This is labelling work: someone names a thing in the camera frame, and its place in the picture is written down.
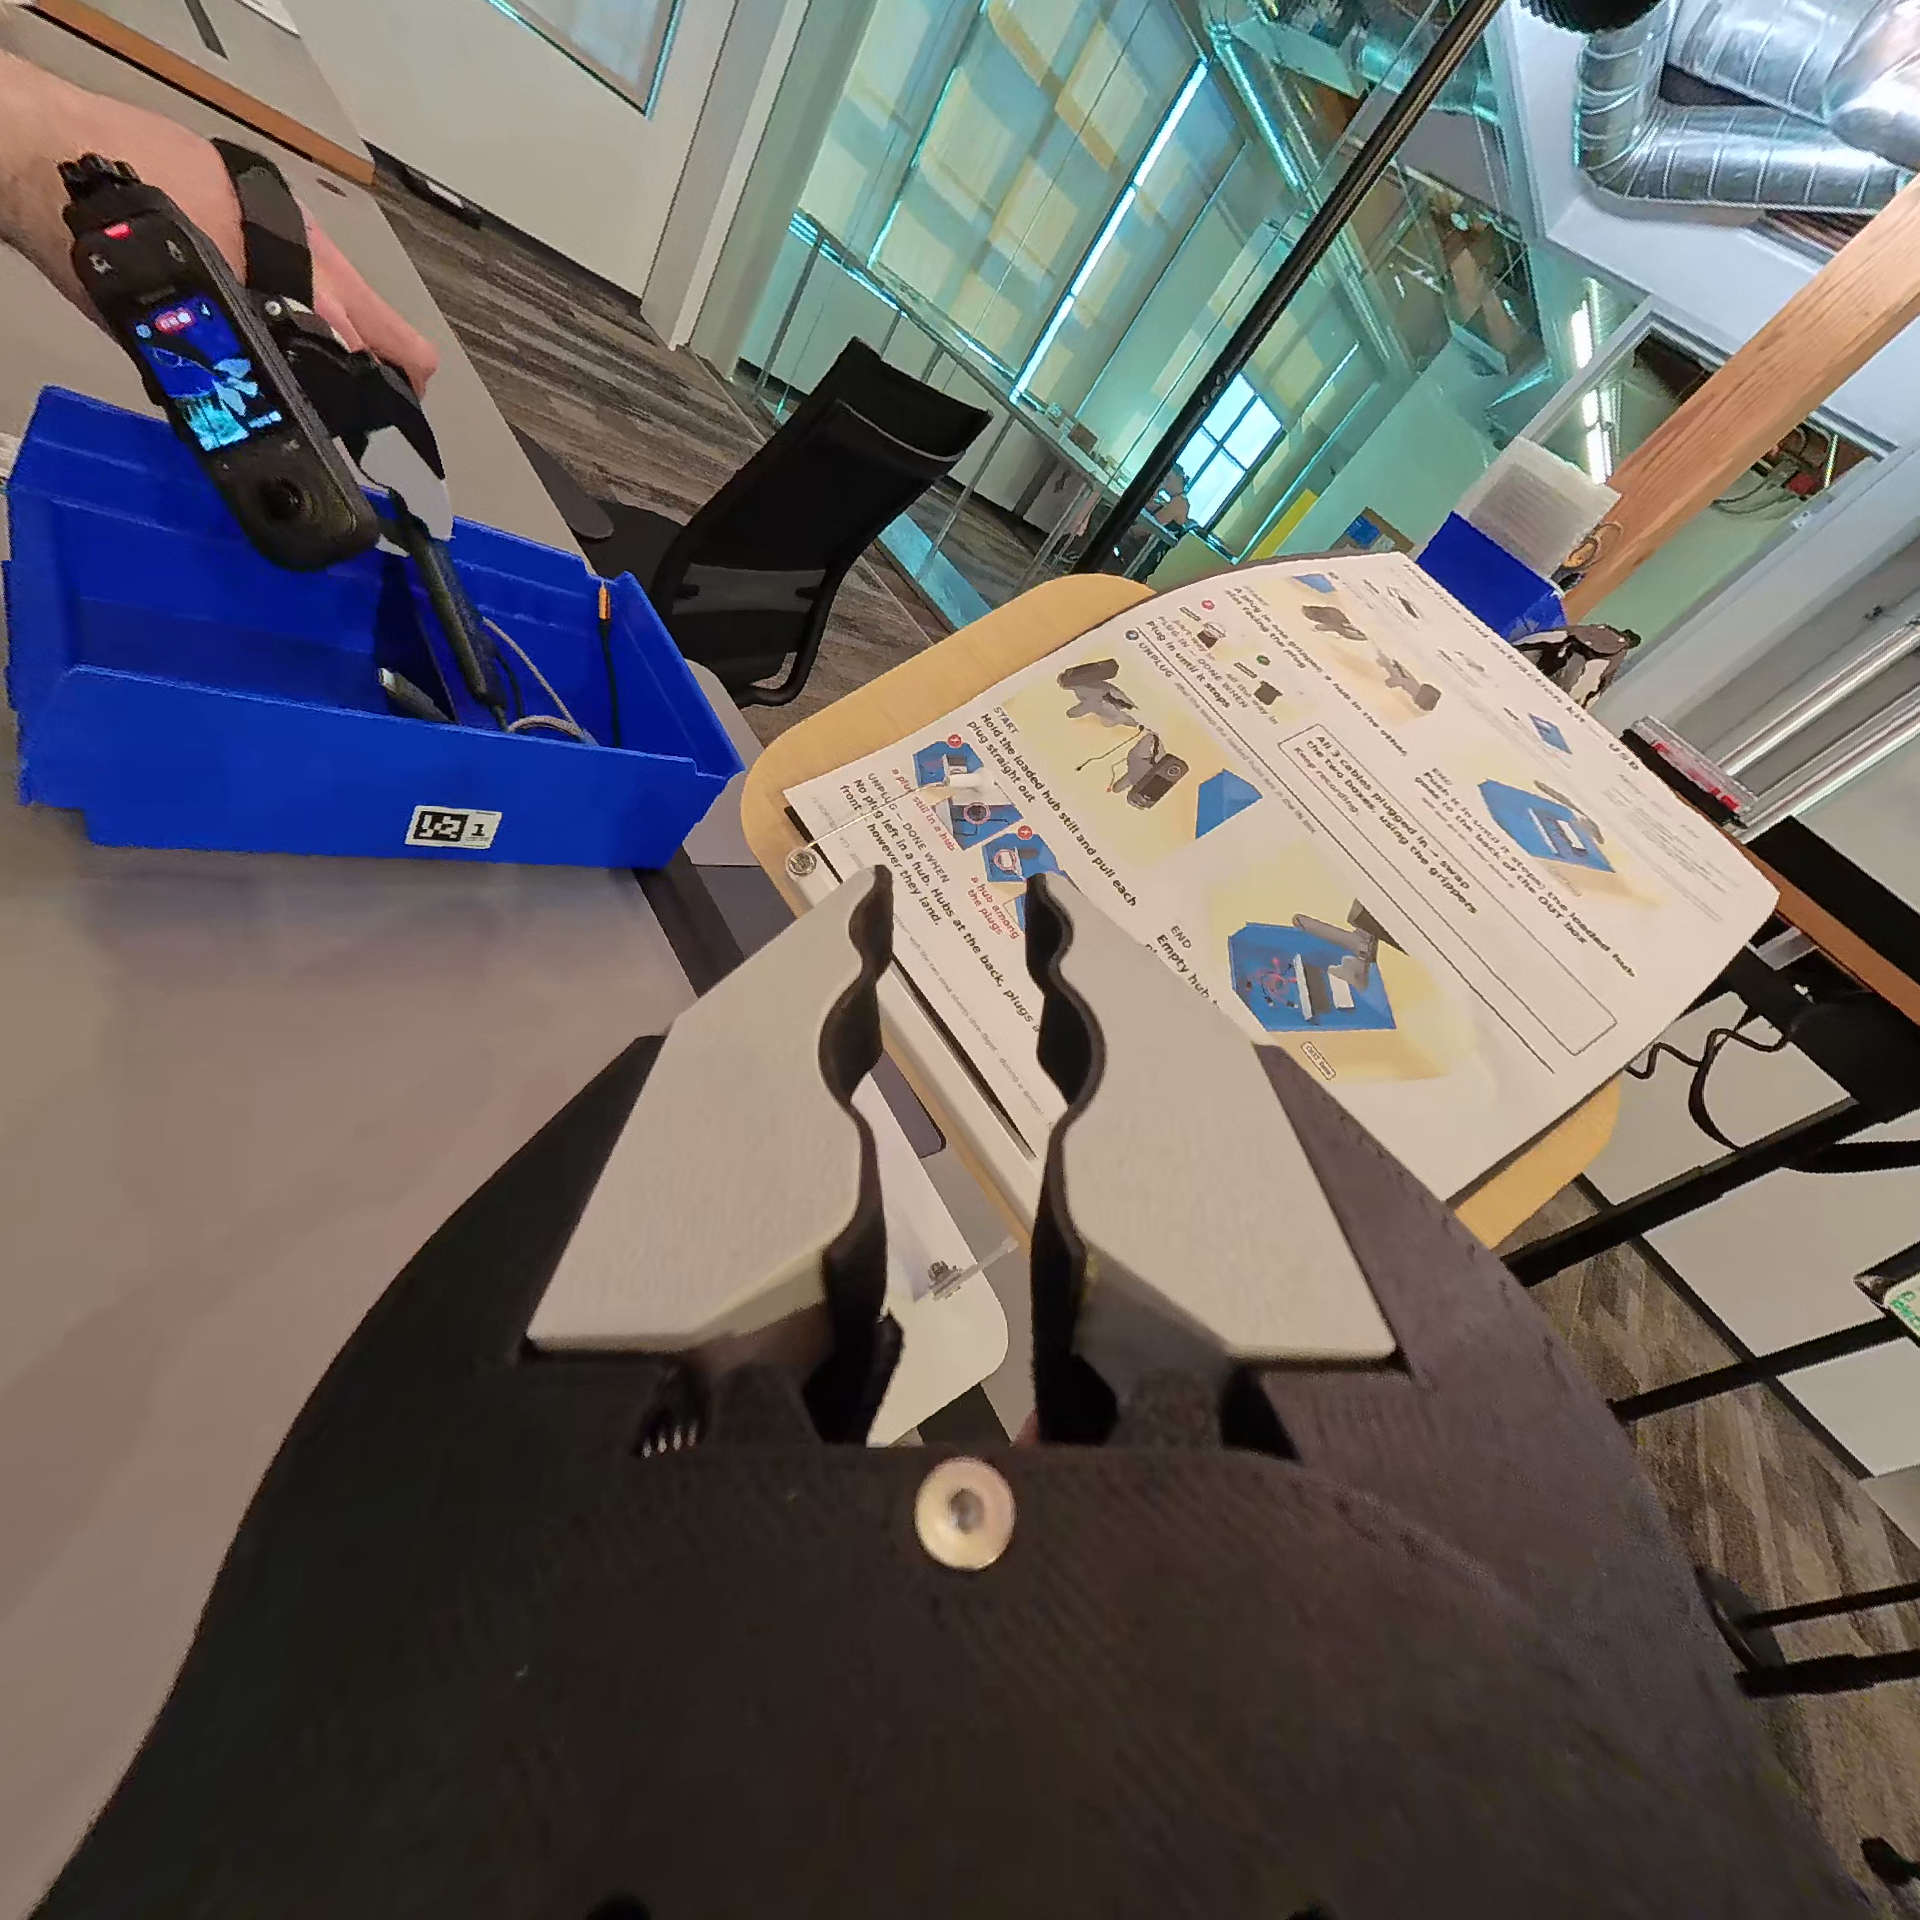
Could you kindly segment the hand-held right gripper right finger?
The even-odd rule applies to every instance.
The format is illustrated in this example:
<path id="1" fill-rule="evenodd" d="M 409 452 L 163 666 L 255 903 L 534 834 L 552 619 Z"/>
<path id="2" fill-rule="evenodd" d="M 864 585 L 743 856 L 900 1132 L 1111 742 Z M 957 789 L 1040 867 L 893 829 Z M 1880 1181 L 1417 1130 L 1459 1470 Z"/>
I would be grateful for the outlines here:
<path id="1" fill-rule="evenodd" d="M 1064 878 L 1023 891 L 1036 1062 L 1060 1092 L 1029 1227 L 1036 1439 L 1103 1446 L 1183 1380 L 1389 1362 L 1393 1329 L 1257 1046 Z"/>

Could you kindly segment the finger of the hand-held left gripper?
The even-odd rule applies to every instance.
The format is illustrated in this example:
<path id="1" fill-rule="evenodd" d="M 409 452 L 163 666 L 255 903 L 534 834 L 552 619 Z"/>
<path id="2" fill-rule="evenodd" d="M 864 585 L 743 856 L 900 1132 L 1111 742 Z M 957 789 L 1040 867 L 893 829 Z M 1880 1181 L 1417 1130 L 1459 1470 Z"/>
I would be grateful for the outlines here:
<path id="1" fill-rule="evenodd" d="M 434 457 L 401 429 L 369 429 L 360 452 L 367 490 L 409 512 L 434 545 L 450 545 L 450 494 Z"/>

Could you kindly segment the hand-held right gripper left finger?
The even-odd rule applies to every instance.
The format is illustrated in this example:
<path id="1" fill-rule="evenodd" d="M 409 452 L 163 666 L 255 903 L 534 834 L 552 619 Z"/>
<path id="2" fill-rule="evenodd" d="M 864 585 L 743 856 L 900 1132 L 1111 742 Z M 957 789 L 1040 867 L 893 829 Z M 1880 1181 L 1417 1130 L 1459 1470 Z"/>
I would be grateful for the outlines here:
<path id="1" fill-rule="evenodd" d="M 657 1039 L 532 1310 L 534 1351 L 772 1362 L 815 1439 L 864 1446 L 900 1356 L 874 1122 L 899 878 L 856 871 Z"/>

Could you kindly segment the blue plastic bin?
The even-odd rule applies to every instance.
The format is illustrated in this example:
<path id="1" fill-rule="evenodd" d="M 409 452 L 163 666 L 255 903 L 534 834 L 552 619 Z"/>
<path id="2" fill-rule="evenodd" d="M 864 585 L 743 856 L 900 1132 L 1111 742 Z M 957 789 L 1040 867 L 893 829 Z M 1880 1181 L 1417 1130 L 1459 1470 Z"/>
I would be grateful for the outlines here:
<path id="1" fill-rule="evenodd" d="M 269 566 L 163 420 L 40 382 L 6 481 L 21 799 L 99 844 L 665 867 L 743 757 L 633 580 L 455 518 L 450 558 L 515 639 L 527 713 L 455 680 L 409 558 Z"/>

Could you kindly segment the person's left hand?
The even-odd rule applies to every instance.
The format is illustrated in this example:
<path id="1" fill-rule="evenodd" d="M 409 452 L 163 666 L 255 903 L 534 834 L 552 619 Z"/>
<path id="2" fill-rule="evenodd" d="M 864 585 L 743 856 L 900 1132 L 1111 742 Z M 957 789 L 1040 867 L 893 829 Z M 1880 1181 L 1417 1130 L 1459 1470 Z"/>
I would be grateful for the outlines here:
<path id="1" fill-rule="evenodd" d="M 306 242 L 312 242 L 312 312 L 351 351 L 395 364 L 409 375 L 409 391 L 428 394 L 428 382 L 441 370 L 441 346 L 388 300 L 377 300 L 367 283 L 367 272 L 334 251 L 334 240 L 325 231 L 325 217 L 312 209 L 300 209 L 300 210 L 306 210 Z"/>

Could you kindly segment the black office chair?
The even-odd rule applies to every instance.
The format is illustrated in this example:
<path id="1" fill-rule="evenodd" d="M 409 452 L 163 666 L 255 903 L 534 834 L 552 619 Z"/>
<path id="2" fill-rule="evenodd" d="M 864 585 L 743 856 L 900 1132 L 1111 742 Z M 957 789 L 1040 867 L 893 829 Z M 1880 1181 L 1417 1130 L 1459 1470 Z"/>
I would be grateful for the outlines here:
<path id="1" fill-rule="evenodd" d="M 987 409 L 846 339 L 770 444 L 665 534 L 643 585 L 740 709 L 801 702 L 856 558 L 987 430 Z"/>

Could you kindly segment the instruction sheet on stand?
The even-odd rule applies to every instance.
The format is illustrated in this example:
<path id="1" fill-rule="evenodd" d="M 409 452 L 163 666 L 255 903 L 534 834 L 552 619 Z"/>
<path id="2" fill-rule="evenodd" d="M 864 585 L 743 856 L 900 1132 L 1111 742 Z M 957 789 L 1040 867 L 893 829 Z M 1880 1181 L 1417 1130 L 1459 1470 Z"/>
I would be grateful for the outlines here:
<path id="1" fill-rule="evenodd" d="M 1113 572 L 1064 572 L 1046 585 L 1016 590 L 1008 606 L 921 644 L 880 680 L 832 702 L 823 713 L 778 729 L 750 779 L 743 779 L 743 838 L 778 903 L 813 916 L 815 881 L 794 871 L 794 850 L 813 838 L 789 818 L 789 789 L 893 751 L 900 735 L 924 735 L 950 709 L 975 709 L 1009 667 L 1060 653 L 1064 639 L 1113 619 L 1120 606 L 1146 600 L 1153 590 Z M 1029 1242 L 1036 1181 L 1040 1161 L 1009 1137 L 1001 1107 L 971 1079 L 964 1057 L 943 1027 L 921 1011 L 921 1001 L 899 980 L 880 995 L 886 1011 L 886 1057 L 900 1065 L 921 1107 L 938 1122 L 943 1148 L 957 1151 L 964 1175 L 987 1192 L 991 1232 Z M 1564 1181 L 1579 1181 L 1597 1151 L 1610 1148 L 1620 1117 L 1620 1082 L 1610 1079 L 1574 1117 L 1561 1117 L 1544 1137 L 1508 1160 L 1493 1175 L 1462 1188 L 1450 1210 L 1479 1239 L 1508 1242 L 1525 1220 L 1536 1220 Z"/>

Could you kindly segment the small blue bin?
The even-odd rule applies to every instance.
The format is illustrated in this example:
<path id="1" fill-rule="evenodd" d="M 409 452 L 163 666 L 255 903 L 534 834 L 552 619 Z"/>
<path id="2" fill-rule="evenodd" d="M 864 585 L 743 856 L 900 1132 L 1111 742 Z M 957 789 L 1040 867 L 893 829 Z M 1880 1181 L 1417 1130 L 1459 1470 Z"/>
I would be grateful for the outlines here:
<path id="1" fill-rule="evenodd" d="M 1422 545 L 1417 566 L 1499 639 L 1564 626 L 1561 590 L 1459 512 Z"/>

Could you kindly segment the wooden top desk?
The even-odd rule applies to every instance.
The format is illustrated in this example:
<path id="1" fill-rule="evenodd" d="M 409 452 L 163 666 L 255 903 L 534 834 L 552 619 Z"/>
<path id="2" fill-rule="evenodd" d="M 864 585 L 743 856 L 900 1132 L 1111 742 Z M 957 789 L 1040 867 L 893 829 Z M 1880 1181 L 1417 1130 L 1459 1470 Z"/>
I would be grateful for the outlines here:
<path id="1" fill-rule="evenodd" d="M 1536 1239 L 1508 1257 L 1517 1285 L 1544 1285 L 1561 1268 L 1610 1257 L 1648 1232 L 1663 1232 L 1775 1168 L 1806 1175 L 1865 1175 L 1865 1168 L 1916 1168 L 1916 1137 L 1865 1137 L 1886 1122 L 1916 1117 L 1920 1092 L 1920 1022 L 1916 1022 L 1916 973 L 1880 956 L 1853 923 L 1815 910 L 1806 891 L 1779 881 L 1775 903 L 1779 930 L 1745 942 L 1706 1001 L 1735 995 L 1749 1017 L 1775 1022 L 1779 1046 L 1813 1057 L 1840 1097 L 1806 1122 L 1788 1122 L 1763 1137 L 1745 1137 L 1697 1161 L 1636 1199 L 1614 1199 L 1557 1239 Z M 1697 1405 L 1749 1386 L 1779 1386 L 1813 1362 L 1861 1356 L 1880 1348 L 1916 1348 L 1916 1247 L 1887 1257 L 1865 1273 L 1870 1319 L 1815 1343 L 1791 1343 L 1779 1351 L 1749 1351 L 1698 1380 L 1675 1380 L 1642 1397 L 1614 1397 L 1614 1418 L 1642 1426 L 1671 1405 Z"/>

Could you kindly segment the white foam block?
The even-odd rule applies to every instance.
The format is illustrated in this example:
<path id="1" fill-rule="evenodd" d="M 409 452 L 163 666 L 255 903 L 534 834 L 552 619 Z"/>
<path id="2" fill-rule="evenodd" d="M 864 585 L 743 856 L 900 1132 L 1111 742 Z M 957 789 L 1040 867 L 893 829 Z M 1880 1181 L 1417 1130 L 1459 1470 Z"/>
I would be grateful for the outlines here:
<path id="1" fill-rule="evenodd" d="M 1614 501 L 1614 490 L 1591 481 L 1549 444 L 1512 436 L 1459 501 L 1459 518 L 1525 558 L 1536 580 L 1549 580 L 1614 512 Z"/>

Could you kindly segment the black pole stand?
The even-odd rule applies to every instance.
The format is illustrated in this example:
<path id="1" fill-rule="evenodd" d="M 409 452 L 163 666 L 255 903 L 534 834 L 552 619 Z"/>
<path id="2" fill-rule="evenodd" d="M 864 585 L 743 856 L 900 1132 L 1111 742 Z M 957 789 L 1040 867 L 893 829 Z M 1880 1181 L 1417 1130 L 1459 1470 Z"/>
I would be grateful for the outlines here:
<path id="1" fill-rule="evenodd" d="M 1525 55 L 1620 7 L 1183 12 L 1241 131 L 1231 240 L 1064 558 L 1176 580 L 1356 518 L 1428 545 L 1512 436 L 1610 476 L 1648 292 L 1549 240 L 1536 147 L 1564 131 L 1532 131 Z"/>

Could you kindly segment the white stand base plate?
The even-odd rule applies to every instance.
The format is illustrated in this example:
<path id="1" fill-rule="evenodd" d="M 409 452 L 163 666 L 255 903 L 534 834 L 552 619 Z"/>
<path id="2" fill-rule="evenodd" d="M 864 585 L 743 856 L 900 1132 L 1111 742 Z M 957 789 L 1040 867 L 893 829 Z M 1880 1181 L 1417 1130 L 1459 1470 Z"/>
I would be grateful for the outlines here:
<path id="1" fill-rule="evenodd" d="M 950 1137 L 893 1062 L 899 956 L 893 871 L 815 850 L 801 918 L 801 1005 L 778 1011 L 778 1192 L 823 1239 L 832 1332 L 856 1332 L 856 1362 L 880 1356 L 899 1325 L 899 1372 L 874 1413 L 874 1446 L 924 1434 L 950 1400 L 987 1390 L 1009 1351 L 991 1293 L 1008 1239 L 975 1239 L 943 1181 Z"/>

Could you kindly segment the wooden post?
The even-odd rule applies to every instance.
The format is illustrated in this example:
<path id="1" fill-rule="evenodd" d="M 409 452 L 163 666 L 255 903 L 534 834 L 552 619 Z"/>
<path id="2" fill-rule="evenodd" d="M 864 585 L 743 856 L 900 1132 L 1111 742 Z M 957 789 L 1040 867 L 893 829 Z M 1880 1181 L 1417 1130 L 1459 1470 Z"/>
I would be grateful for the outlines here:
<path id="1" fill-rule="evenodd" d="M 1920 312 L 1920 183 L 1846 240 L 1630 465 L 1597 558 L 1564 590 L 1587 619 L 1763 452 L 1865 370 Z"/>

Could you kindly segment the silver round duct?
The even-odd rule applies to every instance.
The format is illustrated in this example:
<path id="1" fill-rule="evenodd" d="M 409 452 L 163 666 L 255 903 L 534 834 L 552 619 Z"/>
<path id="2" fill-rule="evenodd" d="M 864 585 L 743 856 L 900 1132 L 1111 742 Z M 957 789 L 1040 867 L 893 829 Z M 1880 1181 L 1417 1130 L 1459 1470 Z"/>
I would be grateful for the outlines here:
<path id="1" fill-rule="evenodd" d="M 1636 7 L 1579 49 L 1574 158 L 1614 202 L 1880 210 L 1920 166 L 1920 7 Z"/>

